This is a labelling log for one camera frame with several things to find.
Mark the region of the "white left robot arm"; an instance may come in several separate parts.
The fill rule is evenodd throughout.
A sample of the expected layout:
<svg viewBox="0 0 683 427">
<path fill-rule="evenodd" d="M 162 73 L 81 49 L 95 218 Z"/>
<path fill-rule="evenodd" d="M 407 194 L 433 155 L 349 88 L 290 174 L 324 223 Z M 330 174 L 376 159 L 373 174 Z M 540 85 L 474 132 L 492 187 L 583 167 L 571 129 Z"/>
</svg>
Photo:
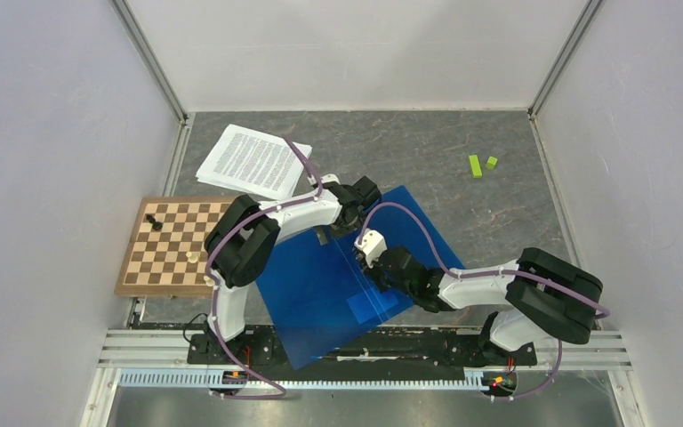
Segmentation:
<svg viewBox="0 0 683 427">
<path fill-rule="evenodd" d="M 310 192 L 283 200 L 234 199 L 204 242 L 205 277 L 213 286 L 206 323 L 213 337 L 210 352 L 223 363 L 238 360 L 244 349 L 245 305 L 249 287 L 265 271 L 276 245 L 314 228 L 334 238 L 361 231 L 367 213 L 382 201 L 368 177 L 342 184 L 332 174 Z"/>
</svg>

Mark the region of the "white printed paper stack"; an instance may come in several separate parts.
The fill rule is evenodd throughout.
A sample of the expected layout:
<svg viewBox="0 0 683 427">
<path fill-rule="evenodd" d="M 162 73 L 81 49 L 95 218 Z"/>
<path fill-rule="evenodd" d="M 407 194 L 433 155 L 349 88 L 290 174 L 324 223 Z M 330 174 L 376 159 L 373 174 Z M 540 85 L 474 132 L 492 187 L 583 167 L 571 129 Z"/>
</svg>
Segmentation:
<svg viewBox="0 0 683 427">
<path fill-rule="evenodd" d="M 199 182 L 273 200 L 293 195 L 305 168 L 286 142 L 268 133 L 228 125 L 199 166 Z"/>
</svg>

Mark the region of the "wooden chessboard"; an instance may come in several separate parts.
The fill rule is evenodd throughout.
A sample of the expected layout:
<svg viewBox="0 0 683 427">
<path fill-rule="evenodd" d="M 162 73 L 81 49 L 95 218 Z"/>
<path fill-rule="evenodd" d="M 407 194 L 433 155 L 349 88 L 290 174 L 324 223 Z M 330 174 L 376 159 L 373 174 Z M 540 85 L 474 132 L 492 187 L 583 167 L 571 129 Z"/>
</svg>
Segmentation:
<svg viewBox="0 0 683 427">
<path fill-rule="evenodd" d="M 146 197 L 141 200 L 115 294 L 126 297 L 208 297 L 205 238 L 234 197 Z M 145 215 L 163 223 L 153 231 Z M 199 253 L 189 263 L 187 252 Z"/>
</svg>

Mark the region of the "blue plastic folder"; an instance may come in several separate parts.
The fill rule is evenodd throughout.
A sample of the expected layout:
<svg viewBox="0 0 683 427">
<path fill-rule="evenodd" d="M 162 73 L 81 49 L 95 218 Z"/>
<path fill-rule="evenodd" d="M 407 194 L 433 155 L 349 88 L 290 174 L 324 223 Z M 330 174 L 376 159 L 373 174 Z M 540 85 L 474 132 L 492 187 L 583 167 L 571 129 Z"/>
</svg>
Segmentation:
<svg viewBox="0 0 683 427">
<path fill-rule="evenodd" d="M 403 246 L 427 267 L 442 261 L 463 264 L 410 192 L 399 186 L 382 197 L 386 207 L 369 226 L 389 247 Z M 413 307 L 405 295 L 380 292 L 354 257 L 356 233 L 320 245 L 308 230 L 275 246 L 257 279 L 260 291 L 293 367 L 347 344 Z"/>
</svg>

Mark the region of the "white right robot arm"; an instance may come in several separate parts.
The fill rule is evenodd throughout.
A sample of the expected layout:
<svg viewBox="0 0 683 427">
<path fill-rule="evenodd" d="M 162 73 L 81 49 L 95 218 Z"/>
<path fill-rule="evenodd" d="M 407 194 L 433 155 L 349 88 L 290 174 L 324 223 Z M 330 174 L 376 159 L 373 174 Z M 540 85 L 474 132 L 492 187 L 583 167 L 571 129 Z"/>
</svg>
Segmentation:
<svg viewBox="0 0 683 427">
<path fill-rule="evenodd" d="M 535 247 L 515 261 L 472 270 L 429 268 L 403 246 L 356 245 L 355 258 L 382 291 L 393 289 L 427 312 L 501 306 L 478 338 L 478 352 L 490 363 L 545 337 L 585 344 L 595 321 L 609 313 L 599 302 L 598 278 Z"/>
</svg>

